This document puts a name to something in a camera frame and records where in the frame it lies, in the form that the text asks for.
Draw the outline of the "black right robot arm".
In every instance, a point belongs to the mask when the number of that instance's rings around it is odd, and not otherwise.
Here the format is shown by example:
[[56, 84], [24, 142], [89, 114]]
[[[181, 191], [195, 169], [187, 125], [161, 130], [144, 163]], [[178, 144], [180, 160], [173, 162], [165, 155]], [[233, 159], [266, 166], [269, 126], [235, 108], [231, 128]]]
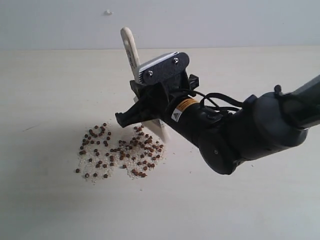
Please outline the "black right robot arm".
[[152, 85], [131, 81], [137, 102], [115, 115], [121, 127], [160, 119], [196, 146], [208, 166], [230, 175], [246, 161], [254, 161], [301, 145], [311, 127], [320, 123], [320, 79], [315, 77], [293, 92], [279, 85], [260, 97], [240, 102], [209, 93], [228, 107], [196, 101], [199, 78], [181, 73]]

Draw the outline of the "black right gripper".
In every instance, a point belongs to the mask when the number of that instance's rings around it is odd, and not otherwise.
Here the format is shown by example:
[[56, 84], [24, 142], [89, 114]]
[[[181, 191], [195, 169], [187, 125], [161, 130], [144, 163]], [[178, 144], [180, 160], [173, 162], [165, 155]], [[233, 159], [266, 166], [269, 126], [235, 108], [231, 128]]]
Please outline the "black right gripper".
[[189, 100], [189, 77], [185, 71], [178, 73], [160, 73], [147, 71], [143, 75], [143, 84], [130, 80], [134, 92], [134, 104], [125, 112], [115, 113], [117, 123], [127, 126], [160, 119], [167, 124], [189, 124], [190, 110], [178, 107]]

